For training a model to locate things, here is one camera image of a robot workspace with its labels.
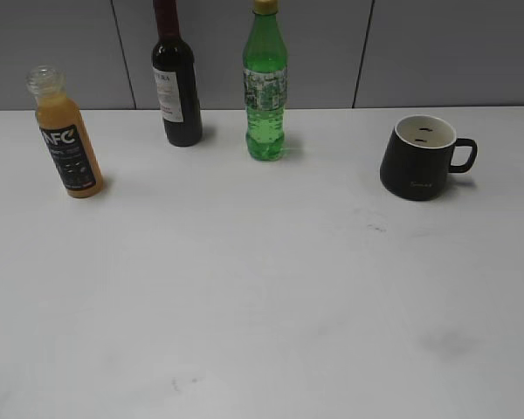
red wine bottle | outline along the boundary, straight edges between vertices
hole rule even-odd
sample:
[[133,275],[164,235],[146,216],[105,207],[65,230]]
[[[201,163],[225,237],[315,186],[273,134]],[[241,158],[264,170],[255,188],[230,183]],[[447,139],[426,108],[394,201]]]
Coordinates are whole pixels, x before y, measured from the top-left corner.
[[202,138],[194,54],[181,39],[176,0],[154,0],[159,42],[151,60],[165,133],[174,146],[193,146]]

bottle cap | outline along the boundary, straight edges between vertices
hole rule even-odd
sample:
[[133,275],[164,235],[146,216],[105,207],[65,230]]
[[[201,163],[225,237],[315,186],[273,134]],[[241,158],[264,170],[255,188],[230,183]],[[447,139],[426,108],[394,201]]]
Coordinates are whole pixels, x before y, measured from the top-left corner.
[[64,90],[64,74],[52,65],[40,65],[27,74],[27,89],[35,96],[49,96]]
[[273,15],[278,12],[278,0],[254,0],[254,13]]

bottle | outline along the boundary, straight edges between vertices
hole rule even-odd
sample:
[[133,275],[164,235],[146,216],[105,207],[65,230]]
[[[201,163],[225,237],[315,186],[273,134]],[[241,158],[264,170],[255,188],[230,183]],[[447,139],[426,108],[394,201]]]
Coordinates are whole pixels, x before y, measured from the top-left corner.
[[181,39],[176,0],[154,0],[159,42],[151,60],[165,133],[174,146],[187,147],[202,138],[194,54]]
[[287,99],[287,49],[279,33],[278,0],[254,0],[254,24],[243,51],[246,144],[256,160],[283,154]]
[[64,74],[41,65],[26,81],[37,101],[38,126],[68,195],[95,195],[103,188],[103,177],[78,105],[66,96]]

orange juice bottle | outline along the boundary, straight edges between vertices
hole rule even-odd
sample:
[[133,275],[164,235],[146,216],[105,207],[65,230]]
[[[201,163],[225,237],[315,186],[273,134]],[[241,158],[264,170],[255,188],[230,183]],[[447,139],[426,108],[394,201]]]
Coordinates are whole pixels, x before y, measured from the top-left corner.
[[103,188],[103,177],[76,103],[66,96],[64,74],[49,65],[27,75],[37,101],[37,118],[45,144],[69,196],[87,198]]

green soda bottle label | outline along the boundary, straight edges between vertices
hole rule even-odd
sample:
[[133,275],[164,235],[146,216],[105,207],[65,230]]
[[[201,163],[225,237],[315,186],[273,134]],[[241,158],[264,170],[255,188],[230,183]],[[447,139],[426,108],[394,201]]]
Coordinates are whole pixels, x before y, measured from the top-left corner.
[[244,69],[245,104],[258,111],[274,111],[287,100],[287,67],[278,72]]

